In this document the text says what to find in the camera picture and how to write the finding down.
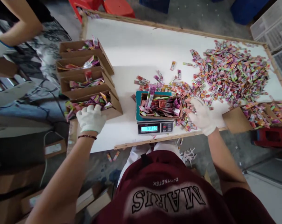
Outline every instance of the teal tray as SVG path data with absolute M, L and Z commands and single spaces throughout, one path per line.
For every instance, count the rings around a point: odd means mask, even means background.
M 139 106 L 141 105 L 141 94 L 142 93 L 148 94 L 147 91 L 137 91 L 136 92 L 136 121 L 152 121 L 152 120 L 156 121 L 156 120 L 160 120 L 160 119 L 144 119 L 140 116 Z M 165 95 L 165 96 L 171 96 L 172 95 L 170 92 L 155 92 L 154 94 Z

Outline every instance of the digital scale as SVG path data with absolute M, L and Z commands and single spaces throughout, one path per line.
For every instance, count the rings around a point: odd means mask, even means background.
M 138 127 L 138 135 L 158 135 L 168 134 L 173 131 L 174 120 L 144 119 L 140 116 L 141 94 L 148 93 L 146 91 L 136 92 L 136 121 Z M 170 92 L 155 92 L 165 96 L 171 96 Z

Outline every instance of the blue glove cuff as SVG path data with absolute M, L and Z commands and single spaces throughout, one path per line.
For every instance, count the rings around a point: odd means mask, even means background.
M 6 46 L 7 48 L 14 48 L 14 47 L 11 47 L 11 46 L 9 46 L 9 45 L 7 45 L 7 44 L 5 44 L 5 43 L 3 43 L 1 40 L 0 40 L 0 43 L 2 43 L 4 46 Z

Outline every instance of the red plastic stool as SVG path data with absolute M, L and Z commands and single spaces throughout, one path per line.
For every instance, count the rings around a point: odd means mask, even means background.
M 282 128 L 261 128 L 256 130 L 257 141 L 254 145 L 266 148 L 282 148 Z
M 136 18 L 133 9 L 126 0 L 105 0 L 103 7 L 109 14 Z
M 70 5 L 73 7 L 80 23 L 82 23 L 81 15 L 79 14 L 77 7 L 83 9 L 93 9 L 98 10 L 98 8 L 103 5 L 103 0 L 69 0 Z

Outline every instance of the maroon t-shirt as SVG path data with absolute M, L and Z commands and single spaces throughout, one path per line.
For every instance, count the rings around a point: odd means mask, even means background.
M 111 203 L 93 223 L 275 223 L 243 188 L 223 196 L 170 151 L 147 155 L 125 171 Z

